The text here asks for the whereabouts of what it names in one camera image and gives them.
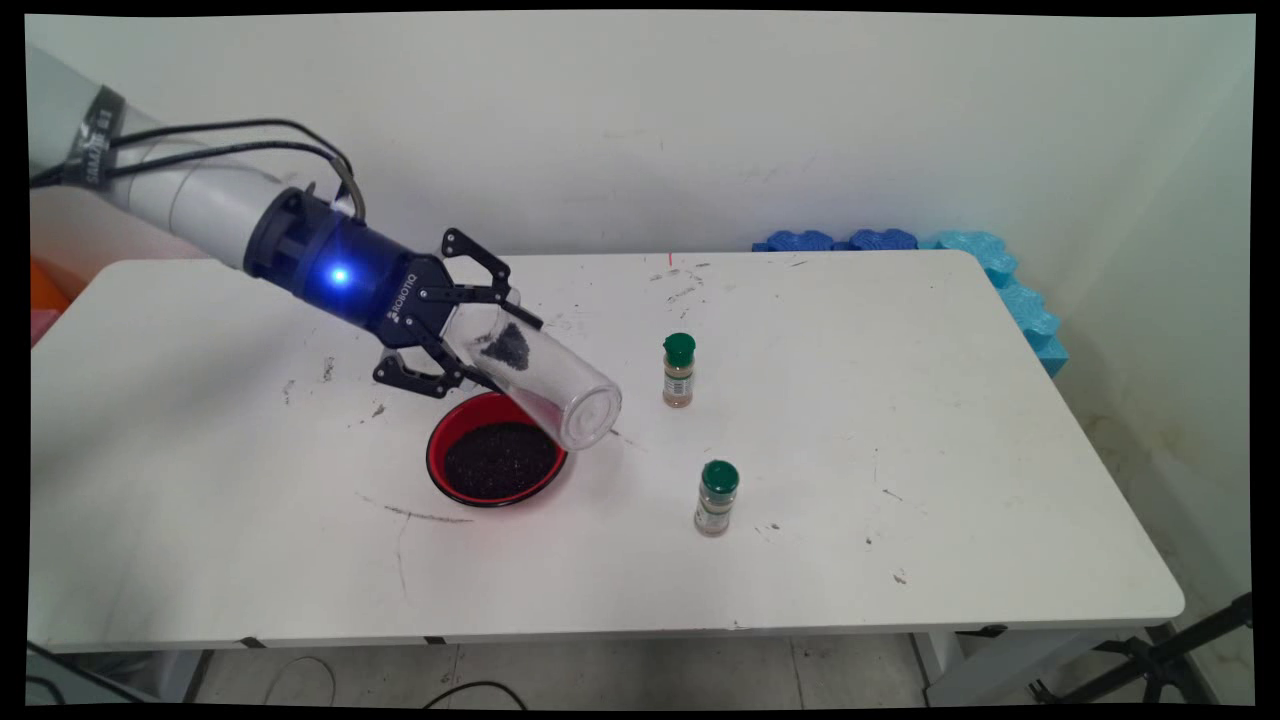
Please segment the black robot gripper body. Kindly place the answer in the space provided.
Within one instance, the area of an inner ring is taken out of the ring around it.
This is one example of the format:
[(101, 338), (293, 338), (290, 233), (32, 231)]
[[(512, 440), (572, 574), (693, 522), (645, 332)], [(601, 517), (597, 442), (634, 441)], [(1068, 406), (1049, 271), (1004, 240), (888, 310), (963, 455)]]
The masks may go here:
[(454, 282), (443, 260), (380, 234), (302, 190), (283, 191), (250, 236), (244, 272), (375, 336), (387, 348), (417, 341), (404, 327), (440, 334), (454, 304), (422, 290)]

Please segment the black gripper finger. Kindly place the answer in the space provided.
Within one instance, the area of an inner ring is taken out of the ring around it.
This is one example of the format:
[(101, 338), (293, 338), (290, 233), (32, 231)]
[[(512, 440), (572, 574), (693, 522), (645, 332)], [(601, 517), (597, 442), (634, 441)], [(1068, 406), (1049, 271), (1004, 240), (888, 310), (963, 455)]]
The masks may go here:
[(430, 398), (444, 398), (466, 383), (481, 384), (481, 374), (460, 360), (443, 340), (429, 336), (421, 348), (439, 366), (435, 374), (408, 366), (398, 350), (388, 348), (372, 370), (376, 383)]
[(445, 231), (440, 251), (444, 258), (467, 258), (474, 260), (481, 269), (489, 273), (492, 279), (489, 286), (453, 284), (448, 290), (442, 291), (442, 299), (445, 302), (497, 305), (535, 331), (543, 329), (543, 319), (524, 309), (515, 300), (515, 290), (509, 284), (511, 269), (497, 255), (456, 228)]

